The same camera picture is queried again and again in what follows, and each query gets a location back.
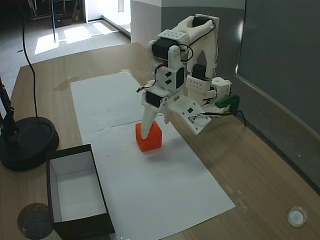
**floor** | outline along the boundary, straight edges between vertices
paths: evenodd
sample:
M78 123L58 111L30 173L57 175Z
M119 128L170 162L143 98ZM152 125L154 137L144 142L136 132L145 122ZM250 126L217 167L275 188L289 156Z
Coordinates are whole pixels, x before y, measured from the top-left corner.
M19 69L27 65L22 47L21 21L0 22L0 76L11 96ZM31 63L93 49L130 43L130 40L102 21L74 23L56 29L55 43L50 18L30 21L25 30L26 49Z

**box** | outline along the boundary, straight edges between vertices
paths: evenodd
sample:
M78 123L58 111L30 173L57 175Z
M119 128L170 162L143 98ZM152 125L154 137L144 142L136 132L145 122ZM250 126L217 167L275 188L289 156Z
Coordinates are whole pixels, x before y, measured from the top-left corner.
M115 232L90 144L49 153L46 175L51 223L63 240Z

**wooden table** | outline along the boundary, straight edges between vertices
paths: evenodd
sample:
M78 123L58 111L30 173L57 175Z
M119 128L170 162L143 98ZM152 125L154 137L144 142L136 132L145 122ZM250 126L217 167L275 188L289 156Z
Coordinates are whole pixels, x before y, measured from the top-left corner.
M147 51L137 43L63 56L34 64L34 68L38 112L55 124L59 149L82 144L70 82L118 72L131 73L140 84L151 79ZM32 73L27 66L20 69L12 105L16 120L34 115ZM320 239L320 197L240 121L233 116L213 120L198 136L178 117L172 122L236 207L166 240ZM0 164L1 240L25 239L17 217L32 203L48 204L45 165L13 172ZM294 206L308 213L302 228L288 224L287 214ZM45 239L60 238L54 232Z

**black cord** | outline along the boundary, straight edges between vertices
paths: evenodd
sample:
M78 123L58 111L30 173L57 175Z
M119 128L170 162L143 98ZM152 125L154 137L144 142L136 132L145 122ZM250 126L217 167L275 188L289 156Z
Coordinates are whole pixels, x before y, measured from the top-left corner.
M190 50L191 50L191 57L189 57L187 60L182 60L183 63L189 62L189 61L194 57L194 55L195 55L194 50L193 50L189 45L187 45L187 44L181 43L181 44L179 44L179 46L185 46L187 49L190 49Z
M32 74L33 74L33 102L34 102L34 111L35 111L35 116L38 117L38 108L37 108L37 99L36 99L36 72L28 58L28 54L27 54L27 49L26 49L26 39L25 39L25 31L26 31L26 17L24 14L24 10L21 6L20 0L17 0L19 7L20 7L20 11L22 14L22 45L23 45L23 52L24 52L24 56L26 58L26 61L29 64L29 67L31 68Z
M140 91L145 90L145 89L150 89L150 88L152 88L152 87L154 87L154 86L156 85L156 83L157 83L156 75L157 75L158 69L161 68L161 67L167 67L167 64L162 63L162 64L158 65L158 66L156 67L156 69L154 70L154 83L153 83L151 86L147 86L147 87L141 86L141 87L139 87L139 88L136 90L137 93L139 93Z
M239 58L238 58L238 63L240 62L240 58L241 58L241 53L242 53L242 49L243 49L243 44L244 44L244 31L245 31L245 24L246 24L246 19L247 19L247 3L248 0L245 0L245 4L244 4L244 17L243 17L243 27L242 27L242 38L241 38L241 45L240 45L240 54L239 54Z
M196 39L195 41L193 41L189 46L192 46L193 44L195 44L196 42L198 42L200 39L204 38L205 36L207 36L209 33L211 33L213 30L216 29L216 24L214 23L214 21L212 21L214 27L213 29L211 29L208 33L202 35L201 37L199 37L198 39Z
M242 116L243 124L245 126L247 126L247 121L246 121L244 113L239 110L236 112L236 114L240 114ZM198 115L192 116L192 118L195 119L195 118L201 117L201 116L221 116L221 117L224 117L224 116L231 116L231 115L233 115L231 112L228 112L228 113L203 112L203 113L199 113Z

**orange cube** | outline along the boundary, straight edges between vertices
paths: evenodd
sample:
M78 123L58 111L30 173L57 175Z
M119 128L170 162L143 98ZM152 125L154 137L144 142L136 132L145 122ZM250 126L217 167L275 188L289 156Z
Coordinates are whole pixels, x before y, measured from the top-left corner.
M146 139L142 139L141 137L141 123L136 124L135 138L142 152L159 149L162 146L162 131L156 121L153 122Z

